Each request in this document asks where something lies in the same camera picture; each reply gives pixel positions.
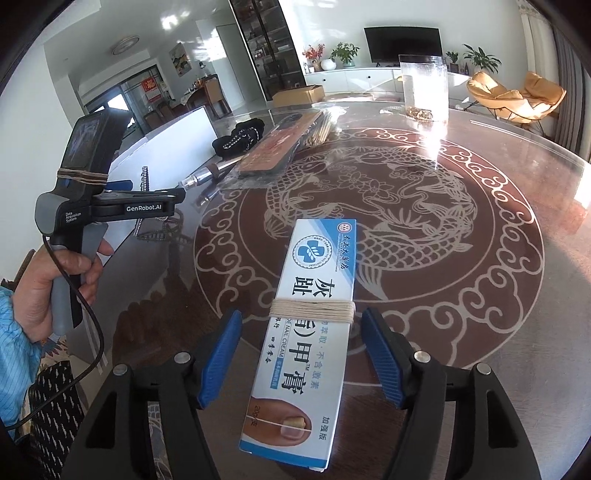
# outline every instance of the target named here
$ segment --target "television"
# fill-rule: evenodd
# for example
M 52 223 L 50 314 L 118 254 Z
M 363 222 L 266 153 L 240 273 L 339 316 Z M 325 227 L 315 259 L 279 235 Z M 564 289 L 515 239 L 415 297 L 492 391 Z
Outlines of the television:
M 399 55 L 443 57 L 438 28 L 366 27 L 371 61 L 399 64 Z

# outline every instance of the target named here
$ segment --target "black cable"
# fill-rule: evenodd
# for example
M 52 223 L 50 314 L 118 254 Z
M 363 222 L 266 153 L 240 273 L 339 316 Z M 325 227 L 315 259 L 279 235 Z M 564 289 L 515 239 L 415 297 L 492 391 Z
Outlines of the black cable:
M 21 427 L 26 422 L 31 420 L 31 418 L 33 418 L 42 409 L 47 407 L 52 401 L 54 401 L 55 399 L 57 399 L 61 395 L 63 395 L 63 393 L 65 391 L 67 391 L 68 389 L 70 389 L 71 387 L 76 385 L 78 382 L 80 382 L 80 380 L 82 380 L 86 375 L 88 375 L 90 372 L 92 372 L 95 369 L 95 367 L 99 364 L 101 357 L 103 356 L 103 352 L 105 351 L 105 336 L 103 335 L 103 330 L 100 328 L 99 321 L 96 318 L 96 315 L 95 315 L 94 311 L 92 310 L 92 307 L 90 305 L 88 305 L 88 302 L 86 301 L 86 299 L 84 298 L 82 293 L 80 293 L 78 288 L 76 288 L 76 286 L 74 285 L 74 282 L 72 282 L 72 279 L 70 278 L 70 276 L 66 273 L 64 268 L 61 266 L 60 261 L 57 259 L 55 253 L 51 249 L 51 246 L 47 242 L 47 238 L 45 238 L 45 235 L 43 235 L 43 245 L 45 245 L 45 248 L 47 249 L 49 256 L 51 257 L 51 259 L 53 260 L 53 262 L 57 266 L 57 269 L 60 271 L 62 276 L 66 279 L 66 282 L 68 282 L 68 285 L 70 286 L 72 291 L 76 294 L 76 297 L 78 298 L 78 300 L 80 300 L 80 303 L 85 308 L 85 310 L 88 312 L 88 315 L 92 319 L 92 322 L 95 324 L 96 332 L 99 336 L 99 351 L 97 352 L 95 359 L 86 368 L 86 370 L 84 370 L 74 380 L 72 380 L 65 387 L 63 387 L 59 392 L 57 392 L 56 394 L 52 395 L 50 398 L 45 400 L 45 402 L 43 402 L 41 405 L 39 405 L 35 410 L 33 410 L 29 415 L 24 417 L 22 420 L 19 420 L 14 425 L 10 425 L 9 427 L 6 427 L 7 430 L 15 430 L 15 429 Z

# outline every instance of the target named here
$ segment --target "dining chair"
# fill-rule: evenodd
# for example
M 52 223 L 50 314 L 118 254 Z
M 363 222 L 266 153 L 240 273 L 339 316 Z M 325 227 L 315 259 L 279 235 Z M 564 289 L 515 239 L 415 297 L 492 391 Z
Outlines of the dining chair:
M 217 76 L 212 76 L 211 78 L 205 79 L 203 81 L 203 87 L 205 88 L 205 94 L 207 95 L 207 102 L 212 109 L 213 115 L 217 119 L 220 119 L 220 115 L 217 113 L 215 108 L 217 103 L 219 103 L 222 107 L 222 116 L 232 113 L 232 110 L 230 110 L 230 106 L 223 95 L 222 88 L 220 87 L 220 82 L 217 79 Z
M 150 112 L 150 113 L 144 115 L 144 120 L 146 120 L 146 123 L 150 127 L 151 131 L 156 130 L 158 127 L 161 127 L 164 125 L 162 119 L 160 118 L 160 114 L 158 112 Z
M 166 123 L 170 122 L 171 120 L 174 120 L 174 113 L 166 102 L 160 103 L 157 108 L 160 114 L 164 117 L 164 121 Z

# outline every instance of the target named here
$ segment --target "ceiling light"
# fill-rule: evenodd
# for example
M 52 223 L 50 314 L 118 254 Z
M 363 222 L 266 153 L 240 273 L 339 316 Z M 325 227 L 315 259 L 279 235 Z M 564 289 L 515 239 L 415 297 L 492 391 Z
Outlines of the ceiling light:
M 137 42 L 139 42 L 139 37 L 137 35 L 134 35 L 133 37 L 124 38 L 116 46 L 113 47 L 113 55 L 119 55 L 124 51 L 129 50 Z

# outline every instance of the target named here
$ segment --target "device screen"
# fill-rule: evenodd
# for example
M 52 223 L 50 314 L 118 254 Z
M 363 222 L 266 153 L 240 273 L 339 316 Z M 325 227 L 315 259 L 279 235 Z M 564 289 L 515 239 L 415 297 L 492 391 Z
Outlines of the device screen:
M 87 170 L 95 152 L 96 143 L 99 140 L 100 115 L 86 117 L 79 121 L 68 142 L 66 153 L 61 166 L 63 168 L 75 168 Z

